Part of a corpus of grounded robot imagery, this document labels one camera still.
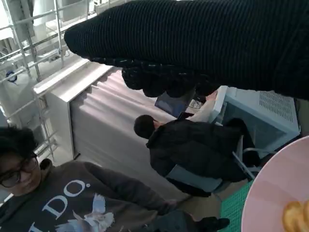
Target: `dark hair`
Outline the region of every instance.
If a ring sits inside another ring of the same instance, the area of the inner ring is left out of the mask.
[[[16,153],[23,158],[33,155],[37,147],[32,130],[18,129],[14,126],[0,128],[0,156],[7,153]]]
[[[149,139],[155,131],[154,118],[150,115],[141,115],[135,119],[134,132],[144,139]]]

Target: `monitor screen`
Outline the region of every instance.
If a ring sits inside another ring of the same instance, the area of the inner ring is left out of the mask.
[[[182,112],[185,112],[189,106],[195,90],[191,90],[180,98],[171,98],[166,92],[159,96],[155,102],[155,106],[164,110],[168,114],[178,118]]]

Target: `green mat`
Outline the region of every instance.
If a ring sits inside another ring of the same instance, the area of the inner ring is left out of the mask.
[[[230,219],[231,224],[220,232],[240,232],[242,210],[252,183],[249,182],[222,202],[221,217]]]

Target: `hoodie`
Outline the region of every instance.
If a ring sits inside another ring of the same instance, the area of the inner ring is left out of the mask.
[[[0,232],[127,232],[174,210],[142,182],[89,162],[45,159],[41,169],[35,191],[0,208]]]

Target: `black-framed glasses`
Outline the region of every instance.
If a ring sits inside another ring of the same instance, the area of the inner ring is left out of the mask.
[[[20,182],[20,172],[31,173],[38,166],[38,160],[35,156],[23,160],[15,171],[9,171],[0,177],[0,184],[6,188],[12,188]]]

